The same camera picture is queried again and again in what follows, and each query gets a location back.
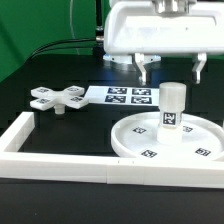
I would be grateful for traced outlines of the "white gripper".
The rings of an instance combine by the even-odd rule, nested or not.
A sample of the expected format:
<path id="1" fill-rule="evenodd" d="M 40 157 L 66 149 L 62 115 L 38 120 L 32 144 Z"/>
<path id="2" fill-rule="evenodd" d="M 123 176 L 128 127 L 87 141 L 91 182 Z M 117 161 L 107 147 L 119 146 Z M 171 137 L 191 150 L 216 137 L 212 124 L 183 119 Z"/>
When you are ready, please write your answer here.
<path id="1" fill-rule="evenodd" d="M 115 1 L 105 23 L 104 50 L 135 53 L 143 83 L 147 81 L 143 54 L 196 54 L 192 80 L 199 84 L 207 54 L 224 53 L 224 2 L 197 2 L 185 15 L 168 15 L 157 13 L 151 0 Z"/>

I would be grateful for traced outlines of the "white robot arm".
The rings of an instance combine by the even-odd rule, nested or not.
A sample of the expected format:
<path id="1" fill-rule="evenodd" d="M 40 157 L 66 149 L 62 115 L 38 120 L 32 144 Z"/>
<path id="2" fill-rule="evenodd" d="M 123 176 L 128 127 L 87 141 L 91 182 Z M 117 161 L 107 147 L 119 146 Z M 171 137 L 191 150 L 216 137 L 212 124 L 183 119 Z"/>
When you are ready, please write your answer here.
<path id="1" fill-rule="evenodd" d="M 191 55 L 192 76 L 209 55 L 224 54 L 224 2 L 198 0 L 110 0 L 104 28 L 104 50 L 116 58 L 130 56 L 147 80 L 147 55 Z"/>

